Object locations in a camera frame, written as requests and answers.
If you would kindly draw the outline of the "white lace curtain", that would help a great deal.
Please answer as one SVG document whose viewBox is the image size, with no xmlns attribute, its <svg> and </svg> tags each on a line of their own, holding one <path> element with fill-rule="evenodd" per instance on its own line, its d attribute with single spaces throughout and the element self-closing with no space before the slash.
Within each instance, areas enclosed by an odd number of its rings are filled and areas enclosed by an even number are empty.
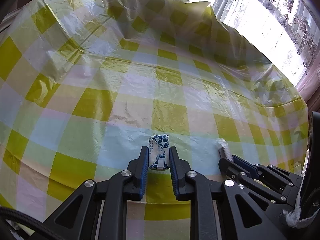
<svg viewBox="0 0 320 240">
<path fill-rule="evenodd" d="M 319 24 L 302 0 L 215 0 L 213 9 L 293 85 L 310 70 L 319 52 Z"/>
</svg>

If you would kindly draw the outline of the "blue white small candy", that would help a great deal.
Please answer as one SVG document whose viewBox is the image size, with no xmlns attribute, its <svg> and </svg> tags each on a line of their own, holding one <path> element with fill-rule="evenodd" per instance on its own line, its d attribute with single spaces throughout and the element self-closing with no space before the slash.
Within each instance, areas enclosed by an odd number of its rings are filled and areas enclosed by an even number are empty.
<svg viewBox="0 0 320 240">
<path fill-rule="evenodd" d="M 151 170 L 165 171 L 170 168 L 169 136 L 155 134 L 149 137 L 149 168 Z"/>
</svg>

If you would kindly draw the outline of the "pink patterned curtain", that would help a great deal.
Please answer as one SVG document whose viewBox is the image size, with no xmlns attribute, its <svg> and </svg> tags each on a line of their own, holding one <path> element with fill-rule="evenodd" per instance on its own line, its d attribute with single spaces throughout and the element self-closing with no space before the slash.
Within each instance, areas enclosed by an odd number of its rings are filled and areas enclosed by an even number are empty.
<svg viewBox="0 0 320 240">
<path fill-rule="evenodd" d="M 319 57 L 296 85 L 296 89 L 307 104 L 308 116 L 312 112 L 319 112 Z"/>
</svg>

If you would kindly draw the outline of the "green checkered plastic tablecloth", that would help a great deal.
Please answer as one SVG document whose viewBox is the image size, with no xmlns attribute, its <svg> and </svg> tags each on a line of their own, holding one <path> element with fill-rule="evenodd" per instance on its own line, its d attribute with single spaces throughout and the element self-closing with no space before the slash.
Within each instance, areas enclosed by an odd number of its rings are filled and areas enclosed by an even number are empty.
<svg viewBox="0 0 320 240">
<path fill-rule="evenodd" d="M 216 142 L 293 173 L 308 110 L 290 80 L 207 2 L 34 0 L 1 38 L 1 239 L 63 239 L 45 220 L 85 181 L 127 169 L 155 134 L 223 182 Z M 127 201 L 126 239 L 190 239 L 170 168 Z"/>
</svg>

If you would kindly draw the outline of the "pale cake clear wrapper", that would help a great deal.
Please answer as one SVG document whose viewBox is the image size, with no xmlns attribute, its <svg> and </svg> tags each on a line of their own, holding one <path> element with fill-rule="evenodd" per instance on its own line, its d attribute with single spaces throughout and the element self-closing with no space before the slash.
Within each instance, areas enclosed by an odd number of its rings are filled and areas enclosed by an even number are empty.
<svg viewBox="0 0 320 240">
<path fill-rule="evenodd" d="M 230 150 L 229 150 L 229 146 L 227 144 L 227 142 L 225 140 L 218 140 L 216 142 L 217 144 L 217 150 L 218 150 L 218 153 L 219 153 L 219 156 L 220 158 L 226 158 L 230 161 L 232 161 L 232 155 L 230 153 Z"/>
</svg>

